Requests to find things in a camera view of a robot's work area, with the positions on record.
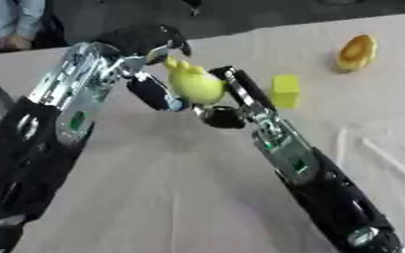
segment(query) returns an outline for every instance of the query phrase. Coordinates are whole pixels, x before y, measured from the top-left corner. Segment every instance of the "robotic hand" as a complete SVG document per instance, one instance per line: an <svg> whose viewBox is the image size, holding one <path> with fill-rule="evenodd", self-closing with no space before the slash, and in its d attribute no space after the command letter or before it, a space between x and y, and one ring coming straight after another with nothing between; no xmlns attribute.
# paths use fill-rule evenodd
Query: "robotic hand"
<svg viewBox="0 0 405 253"><path fill-rule="evenodd" d="M255 146L340 252L405 253L385 215L328 157L278 116L244 71L227 66L210 72L225 81L239 108L194 105L194 112L211 127L242 128L246 123L255 127Z"/></svg>
<svg viewBox="0 0 405 253"><path fill-rule="evenodd" d="M79 43L29 97L15 103L0 121L0 252L11 252L25 224L43 215L117 81L127 79L127 88L156 110L186 107L141 72L165 59L171 48L191 54L181 34L163 25L128 27Z"/></svg>

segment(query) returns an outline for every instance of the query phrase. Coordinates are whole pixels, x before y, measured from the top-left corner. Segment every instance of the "yellow block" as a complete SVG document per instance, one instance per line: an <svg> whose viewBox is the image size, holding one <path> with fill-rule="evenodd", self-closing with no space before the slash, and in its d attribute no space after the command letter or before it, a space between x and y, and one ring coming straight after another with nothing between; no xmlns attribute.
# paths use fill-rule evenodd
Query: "yellow block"
<svg viewBox="0 0 405 253"><path fill-rule="evenodd" d="M299 86L295 75L275 75L272 77L271 100L277 108L296 107Z"/></svg>

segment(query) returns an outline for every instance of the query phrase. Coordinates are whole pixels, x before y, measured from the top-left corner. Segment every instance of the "table surface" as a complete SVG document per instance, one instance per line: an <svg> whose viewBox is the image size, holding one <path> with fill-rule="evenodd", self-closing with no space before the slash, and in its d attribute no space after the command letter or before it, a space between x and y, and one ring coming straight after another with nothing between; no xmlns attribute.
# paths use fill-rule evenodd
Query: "table surface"
<svg viewBox="0 0 405 253"><path fill-rule="evenodd" d="M350 74L333 56L350 38L378 41ZM295 110L281 111L384 211L405 242L405 15L268 28L192 41L192 63L233 64L261 87L296 74ZM63 49L0 55L0 85L29 94ZM151 73L165 78L161 66ZM334 252L286 192L247 130L154 112L121 84L95 135L16 252Z"/></svg>

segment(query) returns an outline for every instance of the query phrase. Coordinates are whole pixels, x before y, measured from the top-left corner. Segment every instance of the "yellow rubber duck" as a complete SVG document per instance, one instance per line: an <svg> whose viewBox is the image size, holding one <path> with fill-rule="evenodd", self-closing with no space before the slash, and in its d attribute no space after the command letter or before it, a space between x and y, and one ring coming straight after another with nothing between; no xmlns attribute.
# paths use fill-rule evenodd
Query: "yellow rubber duck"
<svg viewBox="0 0 405 253"><path fill-rule="evenodd" d="M224 83L201 66L177 61L171 56L164 65L169 70L169 85L177 95L202 105L215 104L222 99Z"/></svg>

